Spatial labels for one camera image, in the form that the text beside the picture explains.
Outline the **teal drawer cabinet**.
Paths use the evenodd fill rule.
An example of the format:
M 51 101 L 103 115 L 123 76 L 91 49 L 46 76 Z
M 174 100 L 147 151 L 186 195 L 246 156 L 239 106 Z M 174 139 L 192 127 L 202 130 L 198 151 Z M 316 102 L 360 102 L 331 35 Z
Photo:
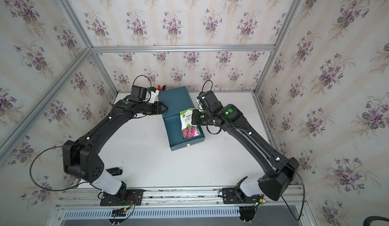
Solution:
M 168 110 L 162 114 L 164 122 L 167 122 L 170 118 L 179 117 L 181 111 L 194 108 L 192 99 L 186 87 L 162 91 L 159 93 L 158 99 L 168 108 Z

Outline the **teal top drawer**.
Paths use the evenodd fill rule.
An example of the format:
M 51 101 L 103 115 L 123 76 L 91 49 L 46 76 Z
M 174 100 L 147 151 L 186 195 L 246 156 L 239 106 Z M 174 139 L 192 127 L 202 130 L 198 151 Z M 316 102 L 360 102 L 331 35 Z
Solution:
M 205 141 L 201 127 L 193 125 L 194 108 L 189 108 L 171 117 L 163 118 L 171 151 L 190 147 Z

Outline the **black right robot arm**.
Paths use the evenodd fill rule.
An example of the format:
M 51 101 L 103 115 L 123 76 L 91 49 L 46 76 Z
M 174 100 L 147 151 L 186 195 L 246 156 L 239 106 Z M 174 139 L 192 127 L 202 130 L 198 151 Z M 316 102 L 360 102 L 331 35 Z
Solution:
M 244 114 L 233 104 L 226 106 L 217 99 L 213 91 L 202 91 L 197 96 L 199 108 L 192 112 L 192 124 L 215 126 L 235 138 L 258 162 L 263 170 L 258 178 L 244 177 L 235 186 L 236 195 L 243 200 L 264 194 L 277 201 L 291 185 L 300 163 L 287 158 L 272 147 L 250 125 Z

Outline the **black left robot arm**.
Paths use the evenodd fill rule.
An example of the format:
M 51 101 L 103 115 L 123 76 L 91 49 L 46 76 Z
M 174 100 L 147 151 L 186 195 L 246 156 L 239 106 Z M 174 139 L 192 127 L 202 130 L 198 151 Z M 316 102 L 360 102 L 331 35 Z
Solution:
M 103 192 L 121 196 L 126 192 L 124 182 L 105 170 L 99 153 L 106 142 L 126 122 L 138 114 L 161 115 L 168 107 L 160 101 L 132 102 L 119 100 L 94 128 L 76 141 L 68 140 L 63 148 L 63 169 L 66 174 L 82 179 Z

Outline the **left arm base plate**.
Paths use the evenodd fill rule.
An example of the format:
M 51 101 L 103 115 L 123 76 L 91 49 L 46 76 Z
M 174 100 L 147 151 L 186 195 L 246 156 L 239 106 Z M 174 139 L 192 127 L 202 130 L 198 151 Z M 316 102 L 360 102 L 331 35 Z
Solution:
M 127 189 L 126 192 L 121 191 L 117 195 L 103 193 L 100 206 L 130 206 L 131 204 L 140 206 L 143 194 L 142 189 Z

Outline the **green white seed bag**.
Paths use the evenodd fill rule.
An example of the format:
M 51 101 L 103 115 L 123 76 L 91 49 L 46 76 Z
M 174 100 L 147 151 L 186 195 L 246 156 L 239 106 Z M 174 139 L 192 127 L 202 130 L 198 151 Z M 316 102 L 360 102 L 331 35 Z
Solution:
M 193 109 L 194 108 L 189 108 L 179 113 L 183 139 L 195 138 L 201 134 L 199 127 L 191 124 L 191 115 Z

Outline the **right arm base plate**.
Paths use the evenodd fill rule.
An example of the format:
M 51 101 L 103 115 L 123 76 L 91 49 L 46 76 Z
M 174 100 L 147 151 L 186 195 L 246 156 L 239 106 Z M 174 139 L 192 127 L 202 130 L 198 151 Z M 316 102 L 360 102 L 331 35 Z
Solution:
M 246 196 L 240 189 L 235 187 L 223 187 L 218 191 L 218 197 L 224 204 L 255 204 L 264 202 L 264 195 Z

